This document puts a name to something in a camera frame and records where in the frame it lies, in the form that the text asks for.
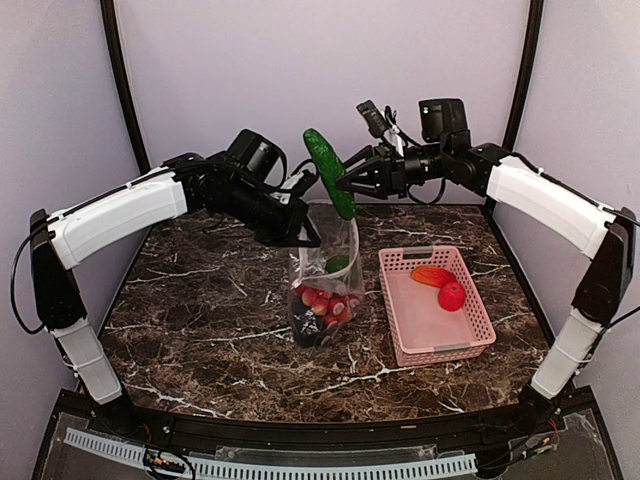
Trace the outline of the clear zip top bag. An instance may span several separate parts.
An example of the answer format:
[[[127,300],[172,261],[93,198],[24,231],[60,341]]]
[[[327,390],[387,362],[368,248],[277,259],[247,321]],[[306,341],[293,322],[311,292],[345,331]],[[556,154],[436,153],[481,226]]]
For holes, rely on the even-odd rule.
[[[309,207],[309,217],[321,237],[321,246],[292,248],[289,252],[288,318],[293,291],[300,285],[339,294],[354,293],[361,295],[362,302],[364,301],[360,234],[356,220],[342,219],[334,206],[328,202],[312,203]],[[325,263],[335,255],[348,255],[350,264],[339,272],[329,274],[325,271]],[[327,328],[326,337],[321,345],[346,323]]]

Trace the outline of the red lychee bunch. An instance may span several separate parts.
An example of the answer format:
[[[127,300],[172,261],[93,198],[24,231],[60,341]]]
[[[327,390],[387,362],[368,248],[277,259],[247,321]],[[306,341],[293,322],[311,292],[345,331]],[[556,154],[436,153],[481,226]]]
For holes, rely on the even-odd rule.
[[[293,291],[292,300],[296,297],[324,318],[326,329],[352,320],[362,303],[362,296],[358,294],[339,294],[306,285],[300,285]]]

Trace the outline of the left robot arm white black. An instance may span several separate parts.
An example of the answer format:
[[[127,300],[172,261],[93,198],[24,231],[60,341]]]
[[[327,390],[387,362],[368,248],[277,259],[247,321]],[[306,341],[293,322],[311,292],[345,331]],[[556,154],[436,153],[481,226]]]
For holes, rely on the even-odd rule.
[[[208,158],[187,153],[66,210],[32,214],[19,249],[30,254],[40,327],[54,337],[90,398],[103,405],[103,421],[120,436],[134,435],[141,415],[122,399],[125,387],[89,323],[74,268],[133,233],[200,210],[240,221],[267,247],[319,246],[298,191],[267,185],[264,178],[227,151]]]

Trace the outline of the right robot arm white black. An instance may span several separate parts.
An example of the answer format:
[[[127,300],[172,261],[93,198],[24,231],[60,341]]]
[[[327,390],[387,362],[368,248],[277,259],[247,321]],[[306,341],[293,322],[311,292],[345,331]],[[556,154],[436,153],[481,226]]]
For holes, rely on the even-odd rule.
[[[459,99],[420,101],[421,143],[397,126],[393,113],[380,112],[372,101],[357,110],[379,143],[345,162],[337,180],[340,190],[403,198],[414,185],[442,179],[528,215],[589,259],[567,320],[510,413],[517,432],[534,432],[591,360],[605,333],[623,319],[618,310],[633,278],[639,225],[634,213],[567,186],[520,153],[493,143],[474,146]]]

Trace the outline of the green cucumber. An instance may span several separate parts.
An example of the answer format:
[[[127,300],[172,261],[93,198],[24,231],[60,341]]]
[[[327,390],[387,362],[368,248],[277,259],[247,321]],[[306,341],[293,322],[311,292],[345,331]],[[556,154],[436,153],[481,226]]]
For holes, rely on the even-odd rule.
[[[346,168],[333,147],[319,131],[313,128],[303,132],[303,142],[336,212],[344,220],[354,219],[355,198],[351,192],[338,188],[337,180],[346,173]]]

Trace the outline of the green lime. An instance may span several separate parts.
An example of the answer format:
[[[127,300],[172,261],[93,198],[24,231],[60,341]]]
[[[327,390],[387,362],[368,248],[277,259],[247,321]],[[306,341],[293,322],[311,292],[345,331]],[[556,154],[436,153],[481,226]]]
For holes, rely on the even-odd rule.
[[[348,255],[335,255],[330,257],[325,263],[325,271],[329,274],[339,272],[347,268],[350,264]]]

